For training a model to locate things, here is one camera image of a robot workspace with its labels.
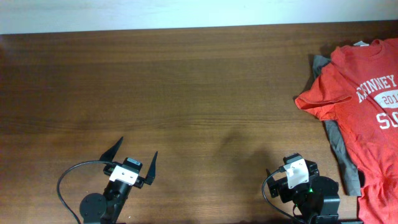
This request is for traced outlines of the red printed t-shirt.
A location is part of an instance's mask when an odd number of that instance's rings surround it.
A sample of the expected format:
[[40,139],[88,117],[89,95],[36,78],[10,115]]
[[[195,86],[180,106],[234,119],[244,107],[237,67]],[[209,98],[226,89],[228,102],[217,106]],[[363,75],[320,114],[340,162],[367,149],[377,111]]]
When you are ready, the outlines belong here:
[[295,104],[320,121],[338,123],[364,174],[359,219],[397,223],[397,39],[336,48]]

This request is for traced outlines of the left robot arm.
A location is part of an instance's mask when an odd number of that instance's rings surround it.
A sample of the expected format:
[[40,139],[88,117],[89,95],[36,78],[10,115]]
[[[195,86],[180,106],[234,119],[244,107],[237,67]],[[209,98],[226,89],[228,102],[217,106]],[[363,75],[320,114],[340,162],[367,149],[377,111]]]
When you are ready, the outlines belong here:
[[100,157],[100,161],[107,163],[103,172],[109,177],[109,182],[102,194],[92,193],[81,201],[80,215],[84,223],[116,223],[131,189],[140,189],[145,184],[152,185],[155,179],[158,153],[154,154],[147,175],[141,177],[141,162],[130,157],[125,158],[122,163],[113,161],[122,142],[123,138],[120,138]]

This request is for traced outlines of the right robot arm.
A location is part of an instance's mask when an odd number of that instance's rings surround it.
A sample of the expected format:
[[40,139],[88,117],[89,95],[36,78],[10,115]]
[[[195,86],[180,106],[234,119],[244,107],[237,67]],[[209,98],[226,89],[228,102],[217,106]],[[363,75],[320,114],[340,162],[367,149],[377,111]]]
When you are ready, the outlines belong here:
[[[276,211],[289,217],[293,223],[338,223],[340,196],[338,182],[321,176],[316,162],[304,159],[299,153],[283,158],[284,164],[275,171],[266,170],[262,196]],[[293,202],[300,215],[289,214],[267,198],[279,197],[282,203]]]

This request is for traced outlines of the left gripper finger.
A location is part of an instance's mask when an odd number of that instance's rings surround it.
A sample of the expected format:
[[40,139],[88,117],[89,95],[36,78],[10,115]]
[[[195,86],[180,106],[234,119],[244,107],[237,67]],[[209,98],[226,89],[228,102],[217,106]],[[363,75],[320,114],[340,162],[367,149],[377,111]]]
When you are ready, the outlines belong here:
[[152,185],[152,183],[155,180],[157,156],[158,156],[158,152],[156,151],[152,158],[152,162],[150,164],[149,170],[148,170],[147,175],[144,180],[144,183],[147,185]]
[[121,144],[123,143],[123,139],[124,137],[122,136],[112,147],[104,152],[100,157],[100,161],[112,162]]

